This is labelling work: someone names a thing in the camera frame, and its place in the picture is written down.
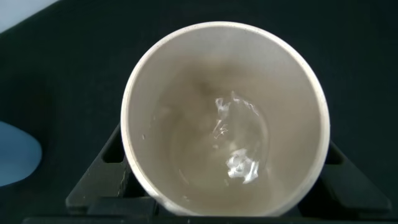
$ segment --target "white cup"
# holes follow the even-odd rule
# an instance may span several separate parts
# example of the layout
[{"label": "white cup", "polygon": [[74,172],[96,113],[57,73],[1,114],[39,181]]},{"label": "white cup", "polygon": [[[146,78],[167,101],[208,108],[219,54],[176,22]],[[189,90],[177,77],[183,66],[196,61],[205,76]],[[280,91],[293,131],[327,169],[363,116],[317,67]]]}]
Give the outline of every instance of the white cup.
[{"label": "white cup", "polygon": [[[253,181],[228,173],[235,145],[210,149],[198,137],[220,118],[211,102],[228,94],[247,99],[264,120],[261,131],[234,132],[261,137],[246,160],[259,163]],[[121,132],[134,175],[171,212],[278,216],[317,180],[330,124],[322,88],[291,46],[253,26],[206,22],[169,34],[142,56],[124,92]]]}]

